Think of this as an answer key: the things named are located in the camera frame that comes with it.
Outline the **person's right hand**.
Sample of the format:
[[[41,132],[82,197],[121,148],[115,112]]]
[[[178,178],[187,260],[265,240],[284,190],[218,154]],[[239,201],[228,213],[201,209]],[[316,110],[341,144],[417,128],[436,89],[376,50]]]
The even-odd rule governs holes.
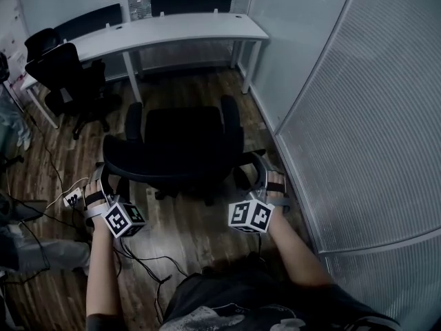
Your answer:
[[[283,198],[286,194],[285,176],[277,171],[271,171],[268,173],[268,183],[274,183],[277,186],[277,190],[267,189],[267,197],[271,198]]]

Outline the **black desk divider panel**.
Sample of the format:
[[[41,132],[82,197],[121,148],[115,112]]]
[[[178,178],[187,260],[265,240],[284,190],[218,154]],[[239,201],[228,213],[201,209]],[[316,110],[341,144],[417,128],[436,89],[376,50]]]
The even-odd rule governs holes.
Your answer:
[[[228,13],[230,11],[232,0],[150,0],[151,14],[153,17],[159,17],[171,14],[187,13]]]
[[[79,17],[73,18],[57,27],[54,30],[58,33],[61,40],[71,41],[89,33],[106,28],[106,26],[116,26],[123,22],[123,13],[119,3],[93,10]]]

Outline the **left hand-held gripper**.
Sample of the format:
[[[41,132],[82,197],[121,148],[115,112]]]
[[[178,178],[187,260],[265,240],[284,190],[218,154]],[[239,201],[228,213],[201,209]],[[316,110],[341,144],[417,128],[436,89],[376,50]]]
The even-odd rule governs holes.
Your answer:
[[[103,194],[91,194],[85,198],[85,218],[100,216],[115,238],[133,237],[145,226],[145,218],[133,204],[120,195],[113,198],[109,184],[110,171],[104,163],[97,163],[90,181],[98,181]]]

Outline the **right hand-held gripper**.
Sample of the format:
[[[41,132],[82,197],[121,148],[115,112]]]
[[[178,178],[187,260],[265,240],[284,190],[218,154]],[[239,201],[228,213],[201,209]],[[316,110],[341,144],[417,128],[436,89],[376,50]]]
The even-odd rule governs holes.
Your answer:
[[[270,192],[286,193],[285,186],[268,186],[269,163],[261,155],[252,153],[256,181],[244,201],[228,205],[228,226],[244,233],[266,233],[276,208],[289,209],[287,197],[270,197]]]

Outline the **person's left hand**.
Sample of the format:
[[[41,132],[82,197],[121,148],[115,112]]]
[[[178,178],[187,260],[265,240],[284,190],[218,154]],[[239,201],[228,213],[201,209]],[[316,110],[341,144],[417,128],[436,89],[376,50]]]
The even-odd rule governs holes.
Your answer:
[[[101,184],[98,181],[89,182],[84,187],[83,196],[86,210],[106,202],[103,191],[101,189]]]

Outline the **person's black printed shirt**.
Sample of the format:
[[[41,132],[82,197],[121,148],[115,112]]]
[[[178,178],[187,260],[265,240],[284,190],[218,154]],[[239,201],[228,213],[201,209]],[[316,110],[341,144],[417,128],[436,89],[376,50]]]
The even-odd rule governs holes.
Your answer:
[[[301,287],[262,270],[193,274],[176,289],[160,331],[402,331],[335,284]]]

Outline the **white desk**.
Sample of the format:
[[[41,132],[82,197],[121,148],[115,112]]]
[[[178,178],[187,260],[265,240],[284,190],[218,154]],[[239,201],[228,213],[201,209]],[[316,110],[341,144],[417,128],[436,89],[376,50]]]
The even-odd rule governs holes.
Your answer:
[[[246,14],[223,12],[172,14],[151,17],[117,26],[106,26],[72,40],[81,62],[122,54],[134,99],[141,95],[130,52],[177,41],[232,40],[253,43],[241,92],[247,94],[263,41],[267,33]]]

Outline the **person's right forearm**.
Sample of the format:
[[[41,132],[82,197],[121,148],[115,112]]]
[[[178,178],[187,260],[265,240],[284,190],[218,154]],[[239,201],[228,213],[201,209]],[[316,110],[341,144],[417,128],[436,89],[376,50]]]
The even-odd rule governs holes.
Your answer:
[[[268,232],[293,283],[305,287],[333,284],[328,272],[291,227],[281,208],[274,210]]]

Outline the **person's left forearm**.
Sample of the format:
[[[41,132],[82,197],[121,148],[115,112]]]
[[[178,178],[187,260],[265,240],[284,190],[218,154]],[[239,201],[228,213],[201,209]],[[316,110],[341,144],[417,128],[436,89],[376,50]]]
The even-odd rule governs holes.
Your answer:
[[[86,293],[86,316],[116,316],[121,298],[114,265],[114,237],[101,216],[92,218],[94,232]]]

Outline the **white power strip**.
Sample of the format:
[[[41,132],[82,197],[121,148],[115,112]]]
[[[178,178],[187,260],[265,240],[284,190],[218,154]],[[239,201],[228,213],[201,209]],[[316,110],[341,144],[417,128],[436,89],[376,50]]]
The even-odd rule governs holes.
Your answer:
[[[80,187],[77,187],[63,196],[64,206],[67,208],[69,207],[73,208],[81,201],[82,198],[83,198],[83,192],[80,189]]]

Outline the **black headrest office chair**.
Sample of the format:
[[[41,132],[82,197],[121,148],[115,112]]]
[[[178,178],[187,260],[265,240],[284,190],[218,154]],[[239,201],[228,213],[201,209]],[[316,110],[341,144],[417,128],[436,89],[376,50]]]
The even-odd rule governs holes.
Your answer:
[[[98,121],[110,131],[106,116],[121,105],[121,97],[105,84],[105,64],[95,60],[83,67],[73,43],[61,43],[56,30],[46,28],[24,42],[27,52],[25,71],[48,89],[45,105],[59,117],[76,117],[72,131],[77,140],[85,124]]]

